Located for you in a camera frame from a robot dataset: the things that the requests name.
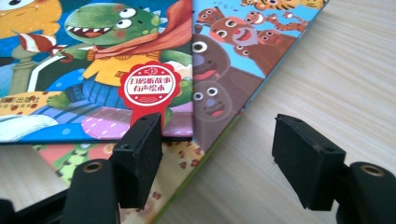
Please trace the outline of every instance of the book cover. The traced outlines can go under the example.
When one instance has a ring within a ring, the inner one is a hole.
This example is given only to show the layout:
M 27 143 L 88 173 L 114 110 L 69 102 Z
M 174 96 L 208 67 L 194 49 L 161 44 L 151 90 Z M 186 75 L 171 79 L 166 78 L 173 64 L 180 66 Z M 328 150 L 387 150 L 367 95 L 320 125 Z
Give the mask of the book cover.
M 191 0 L 0 6 L 0 143 L 116 141 L 161 113 L 192 137 Z
M 194 137 L 188 142 L 163 143 L 163 161 L 146 208 L 122 209 L 123 223 L 151 223 L 160 218 L 325 4 L 304 0 L 193 2 Z M 41 145 L 35 149 L 69 183 L 75 165 L 108 158 L 114 145 Z

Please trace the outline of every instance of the cartoon mouth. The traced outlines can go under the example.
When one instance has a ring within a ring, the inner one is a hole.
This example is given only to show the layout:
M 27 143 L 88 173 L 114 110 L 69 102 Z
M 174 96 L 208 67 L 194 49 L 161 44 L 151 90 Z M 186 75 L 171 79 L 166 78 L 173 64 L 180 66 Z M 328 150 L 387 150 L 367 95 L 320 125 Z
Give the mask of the cartoon mouth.
M 237 38 L 239 41 L 249 40 L 251 38 L 251 33 L 248 30 L 245 30 L 245 33 L 241 35 L 241 37 Z
M 282 38 L 277 38 L 277 39 L 274 41 L 275 44 L 281 44 L 282 42 L 283 42 L 283 39 L 282 39 Z
M 205 72 L 205 73 L 203 73 L 203 74 L 199 74 L 199 75 L 195 75 L 195 74 L 194 74 L 193 79 L 194 79 L 194 80 L 202 80 L 202 79 L 211 77 L 211 76 L 213 76 L 214 74 L 216 74 L 216 70 L 209 70 L 209 71 L 207 71 L 207 72 Z
M 104 35 L 108 31 L 110 31 L 110 27 L 107 27 L 107 28 L 82 28 L 82 27 L 67 26 L 66 30 L 71 32 L 73 35 L 94 38 L 97 36 Z
M 264 21 L 264 16 L 263 15 L 259 15 L 259 18 L 254 22 L 256 24 L 262 23 Z
M 211 113 L 210 116 L 212 117 L 218 117 L 220 116 L 223 112 L 224 112 L 224 107 L 225 105 L 222 105 L 220 108 L 218 108 L 216 111 L 214 111 L 213 113 Z

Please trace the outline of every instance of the green dinosaur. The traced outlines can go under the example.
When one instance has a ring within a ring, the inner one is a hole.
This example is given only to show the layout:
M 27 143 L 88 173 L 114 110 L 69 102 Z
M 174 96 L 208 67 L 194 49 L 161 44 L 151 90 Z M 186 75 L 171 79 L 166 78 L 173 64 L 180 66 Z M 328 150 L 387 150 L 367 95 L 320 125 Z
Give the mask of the green dinosaur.
M 176 4 L 183 4 L 181 2 L 184 0 L 177 1 Z M 192 57 L 189 53 L 171 50 L 188 44 L 189 39 L 179 40 L 178 36 L 175 36 L 172 41 L 167 41 L 173 45 L 172 48 L 150 50 L 158 43 L 155 42 L 156 38 L 161 36 L 160 25 L 168 22 L 166 32 L 169 21 L 177 21 L 177 14 L 172 15 L 168 15 L 173 17 L 172 19 L 160 18 L 159 12 L 113 3 L 90 4 L 74 11 L 64 23 L 65 30 L 71 37 L 92 46 L 93 49 L 67 48 L 59 54 L 75 60 L 89 60 L 92 63 L 85 70 L 81 84 L 50 97 L 48 105 L 65 109 L 71 103 L 88 100 L 97 105 L 126 108 L 123 102 L 120 105 L 114 105 L 114 102 L 118 97 L 120 77 L 128 73 L 135 64 L 148 61 L 174 61 L 185 66 L 191 64 Z M 181 94 L 173 99 L 170 106 L 183 105 L 191 101 L 192 80 L 184 78 L 179 85 Z M 165 123 L 172 117 L 170 108 L 166 108 L 165 117 Z

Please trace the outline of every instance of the black clamp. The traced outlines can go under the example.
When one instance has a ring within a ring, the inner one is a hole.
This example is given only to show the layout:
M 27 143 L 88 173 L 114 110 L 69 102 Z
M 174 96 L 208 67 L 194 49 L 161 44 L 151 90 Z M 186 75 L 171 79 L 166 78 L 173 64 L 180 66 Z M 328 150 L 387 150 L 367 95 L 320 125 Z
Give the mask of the black clamp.
M 277 115 L 272 154 L 304 208 L 330 211 L 338 223 L 396 223 L 396 178 L 368 163 L 344 164 L 346 153 L 304 121 Z

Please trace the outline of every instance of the dinosaur eye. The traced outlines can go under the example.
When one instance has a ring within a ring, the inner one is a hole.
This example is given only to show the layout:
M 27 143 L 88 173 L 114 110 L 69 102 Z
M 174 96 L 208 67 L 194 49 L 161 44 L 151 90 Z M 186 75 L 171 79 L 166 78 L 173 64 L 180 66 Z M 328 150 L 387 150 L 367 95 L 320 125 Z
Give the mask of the dinosaur eye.
M 228 27 L 235 27 L 236 22 L 234 22 L 234 21 L 226 21 L 225 25 L 228 26 Z
M 206 93 L 207 93 L 209 96 L 215 96 L 215 95 L 218 94 L 218 89 L 217 89 L 217 88 L 214 88 L 214 87 L 211 87 L 211 88 L 207 89 Z
M 207 44 L 202 41 L 197 41 L 192 44 L 192 52 L 202 53 L 207 49 Z
M 136 15 L 136 10 L 134 10 L 134 8 L 125 8 L 120 12 L 122 18 L 131 18 L 134 15 Z
M 120 20 L 117 21 L 117 27 L 119 27 L 120 29 L 126 29 L 128 27 L 130 27 L 132 25 L 132 22 L 130 20 Z
M 196 92 L 196 93 L 192 96 L 192 98 L 194 99 L 194 101 L 200 101 L 200 100 L 202 100 L 202 99 L 204 98 L 204 95 L 201 94 L 200 92 Z
M 227 31 L 219 30 L 216 31 L 216 34 L 224 38 L 227 35 Z

